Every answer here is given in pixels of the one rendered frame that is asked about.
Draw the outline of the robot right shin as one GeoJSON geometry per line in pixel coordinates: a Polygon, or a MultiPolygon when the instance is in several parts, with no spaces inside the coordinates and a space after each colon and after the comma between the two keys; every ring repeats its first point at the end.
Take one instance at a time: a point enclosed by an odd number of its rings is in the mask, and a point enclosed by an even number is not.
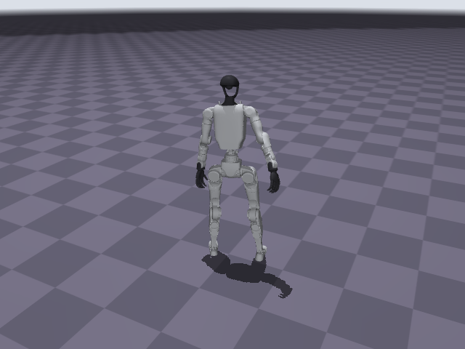
{"type": "Polygon", "coordinates": [[[251,226],[251,232],[256,242],[257,252],[259,252],[260,250],[261,253],[263,253],[263,246],[262,246],[263,227],[262,227],[262,216],[261,216],[261,212],[259,209],[256,210],[256,222],[251,221],[250,226],[251,226]]]}

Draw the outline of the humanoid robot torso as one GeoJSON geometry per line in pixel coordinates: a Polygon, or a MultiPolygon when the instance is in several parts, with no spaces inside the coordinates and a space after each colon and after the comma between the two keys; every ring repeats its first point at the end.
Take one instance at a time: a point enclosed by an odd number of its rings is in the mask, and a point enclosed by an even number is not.
{"type": "Polygon", "coordinates": [[[243,106],[241,101],[237,105],[221,105],[219,101],[213,109],[215,139],[220,149],[227,150],[221,162],[222,177],[240,177],[242,161],[237,149],[242,148],[246,139],[247,120],[243,106]]]}

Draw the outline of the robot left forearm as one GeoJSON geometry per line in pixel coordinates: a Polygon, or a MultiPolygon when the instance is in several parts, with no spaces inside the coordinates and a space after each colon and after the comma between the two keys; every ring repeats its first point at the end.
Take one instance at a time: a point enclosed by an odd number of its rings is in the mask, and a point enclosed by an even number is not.
{"type": "MultiPolygon", "coordinates": [[[[207,144],[201,143],[201,138],[200,138],[198,149],[199,149],[199,152],[198,152],[198,161],[197,161],[197,163],[200,162],[201,163],[201,168],[204,168],[206,166],[207,150],[209,149],[209,147],[207,146],[207,144]]],[[[196,165],[197,165],[197,163],[196,163],[196,165]]]]}

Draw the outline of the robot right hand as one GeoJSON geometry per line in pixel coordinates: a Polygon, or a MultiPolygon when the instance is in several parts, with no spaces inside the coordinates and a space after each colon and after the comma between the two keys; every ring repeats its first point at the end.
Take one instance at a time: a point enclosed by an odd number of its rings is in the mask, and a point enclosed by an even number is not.
{"type": "Polygon", "coordinates": [[[268,162],[267,166],[268,166],[268,171],[270,172],[270,180],[271,180],[270,188],[267,190],[270,190],[271,193],[274,193],[278,191],[279,185],[280,185],[280,178],[276,172],[278,168],[273,168],[272,162],[268,162]]]}

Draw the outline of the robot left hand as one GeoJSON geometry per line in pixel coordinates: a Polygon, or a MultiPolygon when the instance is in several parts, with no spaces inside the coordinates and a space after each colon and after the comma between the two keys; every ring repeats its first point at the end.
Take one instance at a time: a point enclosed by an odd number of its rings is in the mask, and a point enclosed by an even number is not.
{"type": "Polygon", "coordinates": [[[207,186],[205,185],[204,181],[203,181],[203,177],[205,177],[206,180],[208,180],[208,178],[205,176],[204,174],[204,168],[201,168],[201,163],[198,162],[197,163],[197,173],[196,173],[196,185],[198,186],[198,188],[205,188],[204,186],[207,186]],[[204,185],[204,186],[203,186],[204,185]]]}

